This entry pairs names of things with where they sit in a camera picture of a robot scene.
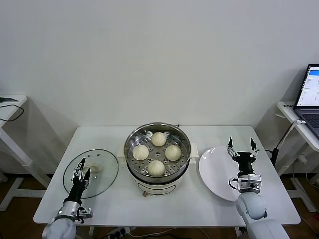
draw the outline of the laptop screen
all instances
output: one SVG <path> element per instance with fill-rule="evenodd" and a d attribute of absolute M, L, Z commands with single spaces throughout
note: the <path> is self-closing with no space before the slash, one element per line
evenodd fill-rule
<path fill-rule="evenodd" d="M 319 106 L 319 67 L 308 68 L 297 106 Z"/>

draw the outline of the perforated steamer tray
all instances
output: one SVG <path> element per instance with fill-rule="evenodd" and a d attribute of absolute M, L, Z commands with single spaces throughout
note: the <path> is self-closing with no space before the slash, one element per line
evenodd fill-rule
<path fill-rule="evenodd" d="M 162 132 L 166 135 L 166 144 L 157 147 L 152 144 L 152 135 Z M 133 149 L 138 145 L 144 145 L 149 150 L 147 159 L 138 161 L 133 157 Z M 182 155 L 177 161 L 169 161 L 165 157 L 165 150 L 171 145 L 181 149 Z M 186 134 L 174 125 L 167 123 L 151 123 L 134 130 L 125 143 L 125 159 L 131 173 L 138 179 L 150 184 L 163 184 L 176 180 L 189 165 L 190 142 Z M 165 165 L 164 175 L 153 177 L 148 175 L 148 164 L 153 160 L 159 160 Z"/>

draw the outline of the white plate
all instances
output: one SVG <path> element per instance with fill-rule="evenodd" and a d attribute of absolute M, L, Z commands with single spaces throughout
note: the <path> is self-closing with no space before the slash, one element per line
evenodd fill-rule
<path fill-rule="evenodd" d="M 226 151 L 227 147 L 215 147 L 203 153 L 199 160 L 199 173 L 206 186 L 217 196 L 235 202 L 239 192 L 228 185 L 228 180 L 237 177 L 238 163 Z"/>

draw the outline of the floor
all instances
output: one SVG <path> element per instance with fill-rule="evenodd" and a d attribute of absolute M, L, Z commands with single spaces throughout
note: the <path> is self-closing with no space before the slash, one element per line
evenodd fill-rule
<path fill-rule="evenodd" d="M 312 187 L 305 179 L 305 177 L 298 177 L 313 203 L 319 208 L 319 189 Z M 0 183 L 0 201 L 6 195 L 15 177 L 9 177 L 6 183 Z M 282 182 L 287 190 L 293 189 L 288 177 L 283 177 Z M 23 181 L 20 188 L 23 189 L 43 189 L 34 178 L 27 177 Z M 0 212 L 0 233 L 3 239 L 40 239 L 44 225 L 38 225 L 33 222 L 33 215 L 37 209 L 41 199 L 37 198 L 14 198 L 5 212 Z M 301 199 L 293 199 L 299 214 L 309 224 L 319 232 L 319 221 L 314 218 L 317 213 L 309 213 L 302 203 Z M 113 228 L 95 228 L 94 238 L 100 239 L 107 235 Z M 88 227 L 80 227 L 78 229 L 82 233 L 88 233 Z M 211 239 L 234 239 L 236 238 L 235 230 L 233 228 L 204 228 L 205 232 Z M 285 226 L 289 237 L 291 239 L 315 239 L 317 238 L 312 229 L 304 222 L 296 226 Z M 164 228 L 137 228 L 132 231 L 135 236 L 145 235 L 154 232 L 165 231 Z M 179 238 L 189 239 L 206 239 L 202 231 L 196 228 L 175 229 L 169 233 Z M 162 239 L 171 239 L 171 236 L 161 237 Z"/>

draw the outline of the white table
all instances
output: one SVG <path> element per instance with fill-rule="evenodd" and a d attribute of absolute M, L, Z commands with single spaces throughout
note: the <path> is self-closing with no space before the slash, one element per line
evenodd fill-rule
<path fill-rule="evenodd" d="M 294 112 L 294 102 L 278 102 L 278 109 L 284 114 L 284 116 L 292 123 L 295 120 L 299 120 L 299 116 Z M 298 133 L 302 136 L 304 141 L 299 142 L 291 147 L 289 153 L 287 153 L 281 160 L 276 163 L 276 170 L 282 175 L 295 161 L 296 158 L 300 158 L 304 161 L 305 157 L 314 151 L 319 152 L 319 139 L 305 124 L 300 124 L 295 127 Z"/>
<path fill-rule="evenodd" d="M 63 188 L 63 173 L 80 153 L 90 149 L 107 149 L 117 154 L 135 126 L 88 126 L 77 128 L 65 154 L 34 215 L 36 223 L 47 224 L 56 216 L 67 192 Z M 269 218 L 281 224 L 293 225 L 300 217 L 281 183 L 253 128 L 249 126 L 181 126 L 190 141 L 197 143 L 199 154 L 213 146 L 227 145 L 232 136 L 237 150 L 251 150 L 250 137 L 261 149 L 254 163 L 255 172 L 262 174 L 261 195 L 267 201 Z M 130 227 L 242 227 L 235 203 L 214 195 L 201 181 L 197 164 L 190 165 L 181 184 L 171 194 L 143 197 L 127 167 L 122 165 L 112 186 L 91 199 L 83 199 L 91 207 L 93 218 L 87 226 Z"/>
<path fill-rule="evenodd" d="M 290 123 L 299 120 L 300 117 L 294 111 L 295 102 L 278 102 L 278 109 L 284 114 Z M 295 127 L 298 133 L 302 136 L 302 142 L 297 142 L 291 147 L 289 152 L 277 161 L 275 169 L 278 175 L 282 175 L 298 158 L 301 162 L 306 162 L 306 157 L 314 151 L 319 152 L 319 139 L 305 124 L 300 124 Z M 310 179 L 311 183 L 315 183 L 319 179 L 319 173 Z M 316 212 L 311 199 L 305 193 L 304 188 L 298 179 L 291 179 L 295 190 L 289 190 L 288 193 L 291 198 L 301 198 L 309 212 Z"/>
<path fill-rule="evenodd" d="M 21 107 L 26 101 L 24 95 L 8 95 L 1 96 L 5 98 L 14 98 L 17 102 L 2 102 L 0 106 L 6 105 L 17 105 Z M 0 108 L 0 118 L 4 120 L 10 119 L 16 111 L 21 111 L 15 106 Z M 40 169 L 34 162 L 26 155 L 26 153 L 12 140 L 12 138 L 4 131 L 2 126 L 6 121 L 0 120 L 0 139 L 9 147 L 12 156 L 33 176 L 35 177 L 44 187 L 47 187 L 50 182 L 50 178 Z M 0 179 L 6 181 L 7 178 L 0 173 Z M 24 190 L 18 189 L 22 183 L 23 178 L 17 178 L 13 183 L 12 187 L 8 191 L 7 195 L 0 204 L 0 211 L 5 211 L 9 206 L 13 197 L 42 197 L 44 190 Z"/>

